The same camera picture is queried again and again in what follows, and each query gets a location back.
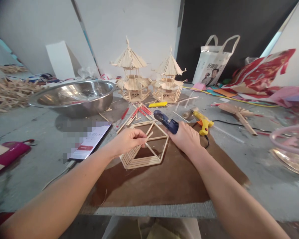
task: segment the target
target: workbench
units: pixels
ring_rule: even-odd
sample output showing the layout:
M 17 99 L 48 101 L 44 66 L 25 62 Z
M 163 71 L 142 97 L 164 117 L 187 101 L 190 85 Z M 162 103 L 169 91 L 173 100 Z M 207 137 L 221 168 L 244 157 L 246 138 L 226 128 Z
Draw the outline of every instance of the workbench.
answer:
M 192 91 L 183 89 L 181 99 L 188 98 Z M 186 109 L 186 102 L 180 103 L 177 113 L 196 106 L 210 120 L 223 120 L 237 123 L 236 119 L 211 107 L 213 102 L 220 103 L 219 97 L 202 92 L 194 92 Z M 117 121 L 128 107 L 117 92 L 114 92 L 112 111 L 104 116 Z M 284 118 L 288 113 L 284 108 L 265 108 L 246 103 L 231 101 L 257 114 Z M 170 119 L 181 120 L 173 113 L 177 104 L 168 104 L 160 108 Z M 10 110 L 0 114 L 0 144 L 8 141 L 35 139 L 36 146 L 0 175 L 0 212 L 14 212 L 41 192 L 42 187 L 61 173 L 66 166 L 63 154 L 71 152 L 79 137 L 91 120 L 104 121 L 99 115 L 89 119 L 68 119 L 48 109 L 28 107 Z M 275 130 L 281 125 L 265 117 L 250 117 L 250 125 L 265 130 Z M 211 134 L 217 144 L 232 158 L 237 166 L 249 177 L 251 184 L 247 191 L 259 201 L 276 219 L 299 221 L 299 175 L 286 169 L 268 150 L 273 147 L 268 136 L 250 135 L 243 127 L 215 122 L 219 128 L 238 137 L 245 143 L 239 143 L 224 133 L 211 128 Z M 116 136 L 111 129 L 102 145 Z M 137 206 L 137 207 L 100 207 L 95 215 L 153 216 L 153 217 L 201 217 L 215 218 L 211 201 L 182 205 Z

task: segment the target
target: black wall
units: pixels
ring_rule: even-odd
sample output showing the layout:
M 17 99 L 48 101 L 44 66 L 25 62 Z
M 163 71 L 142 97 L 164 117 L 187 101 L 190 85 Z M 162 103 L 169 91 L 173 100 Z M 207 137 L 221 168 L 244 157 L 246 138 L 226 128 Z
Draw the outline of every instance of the black wall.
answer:
M 260 57 L 299 0 L 185 0 L 177 63 L 187 71 L 178 80 L 193 80 L 200 47 L 210 35 L 218 45 L 240 35 L 238 46 L 225 67 L 220 82 L 232 78 L 246 57 Z M 231 51 L 235 40 L 225 51 Z

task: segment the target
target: smartphone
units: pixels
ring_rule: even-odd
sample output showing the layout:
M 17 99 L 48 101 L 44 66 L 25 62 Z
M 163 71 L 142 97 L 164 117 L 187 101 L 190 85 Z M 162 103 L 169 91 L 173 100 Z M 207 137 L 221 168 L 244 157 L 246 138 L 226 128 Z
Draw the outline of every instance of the smartphone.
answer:
M 90 154 L 94 153 L 106 137 L 107 133 L 110 131 L 111 127 L 111 124 L 93 127 L 91 133 L 83 139 L 82 144 L 71 155 L 69 161 L 83 161 L 90 156 Z

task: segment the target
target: brown paper mat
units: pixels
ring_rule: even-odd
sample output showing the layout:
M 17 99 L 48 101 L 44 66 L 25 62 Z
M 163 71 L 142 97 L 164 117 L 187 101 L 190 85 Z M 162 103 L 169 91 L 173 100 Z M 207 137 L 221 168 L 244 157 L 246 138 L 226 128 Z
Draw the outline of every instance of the brown paper mat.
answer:
M 196 131 L 201 126 L 194 126 Z M 207 151 L 241 185 L 249 182 L 247 176 L 231 158 L 208 135 Z M 200 137 L 206 147 L 205 137 Z M 164 140 L 150 142 L 151 148 L 160 156 Z M 150 154 L 148 148 L 140 150 L 142 157 Z M 188 157 L 169 140 L 163 162 L 159 165 L 125 170 L 116 159 L 116 165 L 106 169 L 97 181 L 93 193 L 93 206 L 123 207 L 140 205 L 185 204 L 208 201 L 209 195 L 197 170 Z

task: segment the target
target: human hand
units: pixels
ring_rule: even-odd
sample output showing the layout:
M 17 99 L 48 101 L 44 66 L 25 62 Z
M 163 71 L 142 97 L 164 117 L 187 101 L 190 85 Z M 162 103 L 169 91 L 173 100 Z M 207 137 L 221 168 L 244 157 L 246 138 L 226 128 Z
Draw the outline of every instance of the human hand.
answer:
M 104 148 L 113 158 L 116 158 L 138 145 L 144 148 L 147 142 L 146 137 L 146 134 L 140 129 L 127 128 L 105 145 Z
M 202 148 L 199 133 L 183 121 L 180 121 L 178 125 L 176 134 L 172 134 L 167 129 L 165 132 L 181 151 L 190 156 L 190 153 L 197 152 L 198 149 Z

